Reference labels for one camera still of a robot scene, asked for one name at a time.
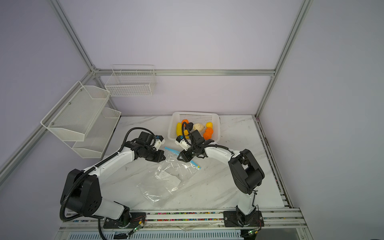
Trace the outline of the yellow peach fruit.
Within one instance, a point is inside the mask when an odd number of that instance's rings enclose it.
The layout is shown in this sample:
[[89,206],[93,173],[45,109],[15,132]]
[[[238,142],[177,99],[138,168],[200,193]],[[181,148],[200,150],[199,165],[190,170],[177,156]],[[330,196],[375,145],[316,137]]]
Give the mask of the yellow peach fruit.
[[186,137],[187,140],[190,139],[188,130],[184,130],[184,136]]

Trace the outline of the white garlic bulb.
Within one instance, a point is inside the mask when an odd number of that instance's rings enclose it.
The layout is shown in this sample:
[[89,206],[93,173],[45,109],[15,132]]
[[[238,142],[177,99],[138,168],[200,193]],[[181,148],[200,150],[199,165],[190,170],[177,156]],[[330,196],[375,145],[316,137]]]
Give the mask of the white garlic bulb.
[[193,125],[193,131],[199,131],[200,133],[203,132],[203,130],[205,129],[205,126],[203,124],[200,124],[200,123],[196,123]]

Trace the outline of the clear zip top bag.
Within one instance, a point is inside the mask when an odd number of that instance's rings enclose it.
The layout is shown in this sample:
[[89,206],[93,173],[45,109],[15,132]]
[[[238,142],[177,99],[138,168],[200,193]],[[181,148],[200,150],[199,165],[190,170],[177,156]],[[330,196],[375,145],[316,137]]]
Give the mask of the clear zip top bag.
[[138,184],[144,198],[153,206],[162,206],[175,196],[201,169],[194,161],[178,160],[179,151],[165,148],[166,159],[152,167]]

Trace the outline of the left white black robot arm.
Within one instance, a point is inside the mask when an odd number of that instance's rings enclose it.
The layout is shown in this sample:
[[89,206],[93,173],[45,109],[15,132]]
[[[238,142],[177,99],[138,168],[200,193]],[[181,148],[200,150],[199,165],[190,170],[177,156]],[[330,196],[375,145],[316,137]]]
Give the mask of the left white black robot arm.
[[126,228],[130,223],[141,221],[134,218],[130,208],[108,200],[102,196],[101,184],[117,170],[137,159],[160,163],[166,159],[160,147],[165,140],[148,129],[138,128],[139,137],[124,140],[120,148],[109,157],[84,170],[74,169],[68,173],[61,196],[59,217],[69,222],[80,217],[106,220],[118,228]]

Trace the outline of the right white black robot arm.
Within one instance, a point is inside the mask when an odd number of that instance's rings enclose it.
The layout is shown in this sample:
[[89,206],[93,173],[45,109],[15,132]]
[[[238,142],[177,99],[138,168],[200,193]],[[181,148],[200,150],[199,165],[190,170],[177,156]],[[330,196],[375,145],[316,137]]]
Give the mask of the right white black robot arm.
[[223,212],[226,227],[262,228],[264,218],[258,205],[255,204],[256,188],[262,184],[265,173],[250,150],[235,151],[218,145],[213,140],[205,140],[195,130],[189,134],[178,136],[175,143],[183,148],[178,160],[188,163],[193,158],[211,158],[229,166],[234,184],[242,193],[234,211]]

